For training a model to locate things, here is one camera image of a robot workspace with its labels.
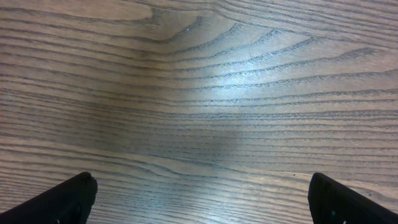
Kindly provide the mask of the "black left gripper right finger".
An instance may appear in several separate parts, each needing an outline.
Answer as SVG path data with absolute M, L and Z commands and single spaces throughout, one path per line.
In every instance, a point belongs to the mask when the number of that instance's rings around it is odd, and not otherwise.
M 312 176 L 308 204 L 314 224 L 397 224 L 397 214 L 322 174 Z

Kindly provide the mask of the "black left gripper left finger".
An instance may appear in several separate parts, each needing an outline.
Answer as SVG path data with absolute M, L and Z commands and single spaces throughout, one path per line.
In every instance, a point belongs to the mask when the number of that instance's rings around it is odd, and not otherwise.
M 1 224 L 86 224 L 98 184 L 89 172 L 71 179 L 1 214 Z

